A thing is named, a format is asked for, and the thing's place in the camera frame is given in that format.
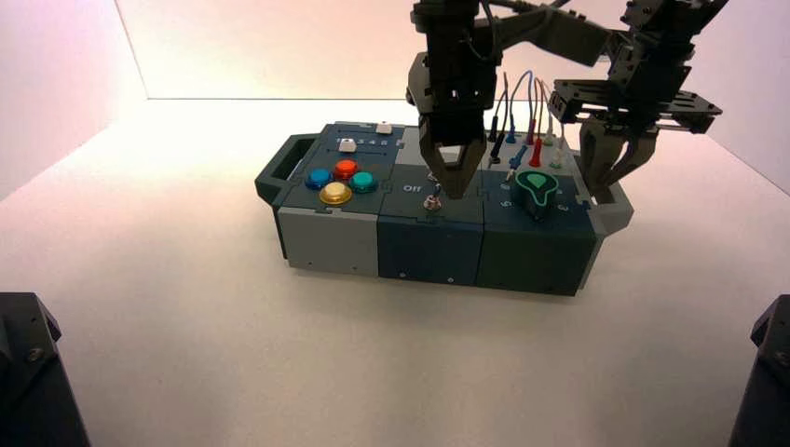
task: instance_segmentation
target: arcade button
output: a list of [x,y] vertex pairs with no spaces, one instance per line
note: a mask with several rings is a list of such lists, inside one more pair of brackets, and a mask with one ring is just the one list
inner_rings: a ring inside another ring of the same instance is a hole
[[344,183],[332,182],[323,187],[319,198],[327,205],[343,205],[351,199],[351,194],[351,188]]
[[334,178],[336,180],[348,180],[359,172],[360,167],[354,160],[340,160],[334,165]]
[[378,182],[370,172],[357,172],[348,184],[355,193],[360,194],[372,193],[378,186]]
[[332,182],[332,173],[327,169],[314,169],[305,179],[305,186],[315,191],[320,191]]

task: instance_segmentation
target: white slider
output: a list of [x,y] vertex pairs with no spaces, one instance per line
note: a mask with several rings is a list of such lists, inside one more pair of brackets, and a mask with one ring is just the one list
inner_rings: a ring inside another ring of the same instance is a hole
[[392,125],[384,121],[375,125],[375,133],[379,135],[392,135]]
[[357,142],[351,138],[344,138],[340,140],[340,147],[337,150],[345,154],[353,154],[357,152]]

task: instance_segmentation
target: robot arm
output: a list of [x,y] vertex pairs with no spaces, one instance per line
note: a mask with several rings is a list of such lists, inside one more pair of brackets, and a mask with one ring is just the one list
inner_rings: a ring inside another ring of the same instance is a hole
[[[461,198],[486,149],[483,113],[494,105],[502,50],[532,42],[553,54],[593,65],[610,31],[553,6],[492,1],[519,13],[475,20],[478,0],[421,0],[412,22],[427,35],[409,72],[406,98],[420,113],[420,152],[450,198]],[[484,9],[490,12],[488,0]],[[460,146],[456,160],[440,148]]]
[[[483,112],[494,104],[502,51],[530,42],[552,54],[592,66],[602,54],[612,66],[605,81],[556,81],[550,110],[563,123],[583,123],[582,173],[598,191],[646,163],[659,129],[705,132],[721,114],[698,95],[679,91],[693,56],[691,37],[728,0],[632,0],[620,18],[628,31],[608,30],[573,11],[567,0],[532,5],[481,0],[420,0],[412,22],[427,35],[428,51],[415,58],[407,100],[420,113],[420,152],[450,198],[461,198],[486,149]],[[494,18],[490,6],[516,15]],[[657,125],[671,119],[676,125]],[[628,148],[620,156],[623,144]],[[444,160],[440,148],[460,146]]]

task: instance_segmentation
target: handle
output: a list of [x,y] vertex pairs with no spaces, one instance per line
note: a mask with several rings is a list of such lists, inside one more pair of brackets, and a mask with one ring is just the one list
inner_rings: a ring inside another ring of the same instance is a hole
[[269,161],[264,170],[255,179],[255,189],[258,196],[273,207],[278,207],[289,186],[292,185],[288,178],[299,165],[307,151],[319,138],[320,134],[292,135],[274,157]]

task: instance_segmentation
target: white backdrop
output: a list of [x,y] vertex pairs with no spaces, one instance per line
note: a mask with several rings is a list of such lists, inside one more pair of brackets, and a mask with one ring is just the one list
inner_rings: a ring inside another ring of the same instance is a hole
[[[143,79],[155,98],[397,98],[424,48],[409,12],[415,0],[118,0]],[[731,0],[697,38],[686,88],[725,110],[711,135],[790,191],[790,2]],[[590,20],[622,27],[625,0],[574,0]],[[499,15],[507,11],[498,10]],[[600,78],[595,69],[528,44],[511,49],[512,76],[536,68],[546,79]]]
[[112,0],[0,0],[0,199],[144,100]]

